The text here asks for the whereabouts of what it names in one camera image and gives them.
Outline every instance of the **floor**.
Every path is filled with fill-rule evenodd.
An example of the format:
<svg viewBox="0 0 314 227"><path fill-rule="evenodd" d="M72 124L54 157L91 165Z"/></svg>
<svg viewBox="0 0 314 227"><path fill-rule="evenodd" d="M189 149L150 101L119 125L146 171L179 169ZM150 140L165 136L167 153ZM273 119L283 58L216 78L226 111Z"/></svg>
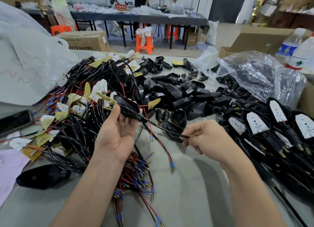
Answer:
<svg viewBox="0 0 314 227"><path fill-rule="evenodd" d="M123 40L121 37L114 37L109 34L108 42L111 48L113 48L117 53L127 53L128 50L135 50L136 41L131 40L130 27L126 26L127 35L126 35L126 44L127 47L123 46ZM156 25L153 25L153 32L155 32ZM222 46L231 46L235 39L241 32L241 24L229 24L229 23L219 23L217 27L217 37L216 37L216 48L219 51ZM183 43L175 43L173 41L173 48L169 49L169 42L162 42L161 37L157 37L157 32L154 37L154 47L153 55L156 56L173 56L173 57L199 57L204 50L207 49L208 45L198 44L197 46L188 46L187 50L184 50Z"/></svg>

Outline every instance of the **water bottle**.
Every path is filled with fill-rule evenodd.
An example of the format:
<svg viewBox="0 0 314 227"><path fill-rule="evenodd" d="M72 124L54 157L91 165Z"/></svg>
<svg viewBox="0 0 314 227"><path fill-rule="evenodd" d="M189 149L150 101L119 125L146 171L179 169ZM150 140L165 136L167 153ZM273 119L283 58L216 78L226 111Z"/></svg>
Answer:
<svg viewBox="0 0 314 227"><path fill-rule="evenodd" d="M314 56L314 32L311 37L305 40L295 49L292 56L287 59L285 67L293 70L301 70L308 61Z"/></svg>
<svg viewBox="0 0 314 227"><path fill-rule="evenodd" d="M291 57L294 50L302 43L302 36L306 29L297 28L292 35L290 35L281 45L275 58L282 63L286 64L286 58Z"/></svg>

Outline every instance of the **hand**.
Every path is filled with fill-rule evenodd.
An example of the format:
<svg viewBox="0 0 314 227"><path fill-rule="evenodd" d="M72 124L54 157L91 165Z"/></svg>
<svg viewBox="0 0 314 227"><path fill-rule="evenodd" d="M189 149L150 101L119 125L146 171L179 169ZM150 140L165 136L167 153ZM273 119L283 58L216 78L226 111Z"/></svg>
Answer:
<svg viewBox="0 0 314 227"><path fill-rule="evenodd" d="M237 155L244 155L223 127L214 120L192 124L182 134L190 136L183 141L184 146L193 146L199 154L205 154L223 166Z"/></svg>
<svg viewBox="0 0 314 227"><path fill-rule="evenodd" d="M138 123L124 117L120 106L114 105L98 133L93 156L110 155L124 164L133 149Z"/></svg>

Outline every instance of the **black phone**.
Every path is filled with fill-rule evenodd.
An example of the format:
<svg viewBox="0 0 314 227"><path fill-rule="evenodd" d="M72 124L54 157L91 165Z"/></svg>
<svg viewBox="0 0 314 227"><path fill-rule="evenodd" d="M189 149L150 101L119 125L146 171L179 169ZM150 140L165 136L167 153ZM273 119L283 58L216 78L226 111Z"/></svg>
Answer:
<svg viewBox="0 0 314 227"><path fill-rule="evenodd" d="M23 110L16 114L0 119L0 138L34 124L30 110Z"/></svg>

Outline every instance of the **white table surface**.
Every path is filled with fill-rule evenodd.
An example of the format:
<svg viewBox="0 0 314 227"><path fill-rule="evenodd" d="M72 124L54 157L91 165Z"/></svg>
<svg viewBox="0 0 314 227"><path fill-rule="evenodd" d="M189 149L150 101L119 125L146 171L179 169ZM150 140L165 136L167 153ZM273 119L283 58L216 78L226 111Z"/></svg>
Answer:
<svg viewBox="0 0 314 227"><path fill-rule="evenodd" d="M89 57L94 52L79 51L75 53L81 57ZM182 60L183 57L165 57L165 61L172 63L174 60ZM169 72L177 74L188 73L182 68L173 68L171 71L164 70L158 75L166 75ZM204 82L206 89L215 91L219 86L214 80ZM16 113L30 107L16 106L0 103L0 117ZM204 119L214 119L214 116L197 118L188 124ZM22 134L38 129L33 126L21 131ZM152 126L153 132L165 144L175 163L175 172L171 174L166 152L155 140L150 140L150 134L143 130L137 146L143 154L148 156L152 152L155 154L149 158L149 168L153 177L156 197L152 202L152 207L158 213L162 222L168 227L176 226L213 226L232 227L234 226L232 217L232 205L230 188L225 172L220 168L219 163L204 155L198 155L194 149L184 148L179 143L172 142L158 128ZM10 148L1 145L0 149ZM26 169L48 164L46 160L39 159L28 165ZM80 175L73 173L69 180L59 183L48 190L27 189L15 185L10 196L0 209L1 227L44 227L48 226L63 203L69 197L76 184L80 180ZM290 211L287 211L284 204L277 199L268 188L273 200L276 202L288 227L300 226ZM299 215L308 226L313 226L314 217L311 208L298 201L287 191L283 191L291 204L296 208ZM125 227L154 227L155 224L138 194L128 194L124 200L122 211ZM114 205L111 204L104 218L103 226L117 227Z"/></svg>

